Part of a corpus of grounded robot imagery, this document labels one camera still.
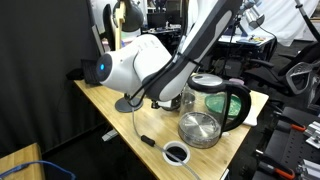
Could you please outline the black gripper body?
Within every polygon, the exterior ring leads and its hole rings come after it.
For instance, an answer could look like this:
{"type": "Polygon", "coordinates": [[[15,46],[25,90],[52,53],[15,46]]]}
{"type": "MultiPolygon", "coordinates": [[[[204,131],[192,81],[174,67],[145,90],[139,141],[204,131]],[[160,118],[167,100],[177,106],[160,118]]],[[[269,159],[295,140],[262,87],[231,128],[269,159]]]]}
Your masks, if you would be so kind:
{"type": "Polygon", "coordinates": [[[174,111],[177,110],[180,107],[180,101],[181,101],[181,96],[178,95],[172,100],[169,101],[155,101],[153,100],[151,102],[151,107],[153,109],[159,109],[162,108],[166,111],[174,111]]]}

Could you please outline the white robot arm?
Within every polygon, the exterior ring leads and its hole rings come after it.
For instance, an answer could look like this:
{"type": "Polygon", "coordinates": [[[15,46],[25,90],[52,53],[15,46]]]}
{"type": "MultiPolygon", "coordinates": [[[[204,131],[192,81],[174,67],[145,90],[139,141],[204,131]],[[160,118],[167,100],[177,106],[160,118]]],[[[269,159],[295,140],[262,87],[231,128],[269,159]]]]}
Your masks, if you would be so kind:
{"type": "Polygon", "coordinates": [[[143,34],[97,61],[101,85],[128,96],[166,102],[176,98],[204,56],[238,13],[242,0],[191,0],[197,18],[187,22],[176,49],[170,52],[157,36],[143,34]]]}

